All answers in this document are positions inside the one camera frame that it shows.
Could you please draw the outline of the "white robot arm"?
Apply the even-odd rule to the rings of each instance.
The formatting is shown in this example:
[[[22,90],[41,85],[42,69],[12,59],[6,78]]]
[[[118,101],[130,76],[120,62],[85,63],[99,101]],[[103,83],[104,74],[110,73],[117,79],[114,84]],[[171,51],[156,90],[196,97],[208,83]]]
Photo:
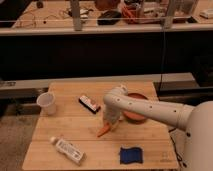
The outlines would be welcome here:
[[[103,96],[104,119],[113,125],[130,111],[185,132],[182,171],[213,171],[213,101],[197,106],[132,98],[125,86]]]

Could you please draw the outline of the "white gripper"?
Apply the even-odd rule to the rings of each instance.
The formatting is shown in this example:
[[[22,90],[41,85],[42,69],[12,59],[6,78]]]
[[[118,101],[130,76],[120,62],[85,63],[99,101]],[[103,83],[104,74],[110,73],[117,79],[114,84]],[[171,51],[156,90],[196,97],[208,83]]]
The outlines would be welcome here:
[[[106,106],[103,111],[103,123],[109,127],[109,130],[113,130],[117,127],[120,116],[120,109]]]

